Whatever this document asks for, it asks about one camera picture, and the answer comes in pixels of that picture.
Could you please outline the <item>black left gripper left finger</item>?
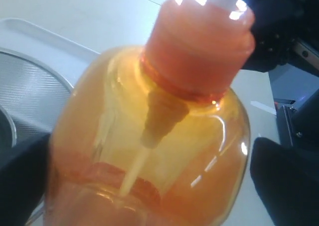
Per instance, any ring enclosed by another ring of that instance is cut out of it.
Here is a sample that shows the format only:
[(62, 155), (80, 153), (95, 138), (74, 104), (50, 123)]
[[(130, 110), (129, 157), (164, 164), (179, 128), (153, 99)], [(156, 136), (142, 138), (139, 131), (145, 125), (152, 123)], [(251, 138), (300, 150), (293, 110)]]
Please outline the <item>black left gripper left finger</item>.
[(30, 137), (0, 154), (0, 224), (23, 226), (45, 191), (50, 134)]

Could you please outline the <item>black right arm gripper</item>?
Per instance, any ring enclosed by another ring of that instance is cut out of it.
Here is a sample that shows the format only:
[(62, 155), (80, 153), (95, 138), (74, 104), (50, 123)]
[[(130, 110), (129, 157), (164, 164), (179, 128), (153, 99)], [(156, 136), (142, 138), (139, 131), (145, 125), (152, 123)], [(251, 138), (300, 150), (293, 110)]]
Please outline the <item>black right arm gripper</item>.
[(319, 145), (319, 0), (244, 0), (256, 49), (246, 70), (268, 72), (280, 142)]

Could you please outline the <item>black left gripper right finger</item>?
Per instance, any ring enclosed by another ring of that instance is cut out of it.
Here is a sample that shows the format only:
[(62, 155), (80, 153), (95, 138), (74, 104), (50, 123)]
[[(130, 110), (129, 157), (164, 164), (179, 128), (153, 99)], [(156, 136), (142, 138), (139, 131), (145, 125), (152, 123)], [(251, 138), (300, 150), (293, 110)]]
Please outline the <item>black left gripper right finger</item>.
[(250, 174), (276, 226), (319, 224), (319, 152), (256, 138)]

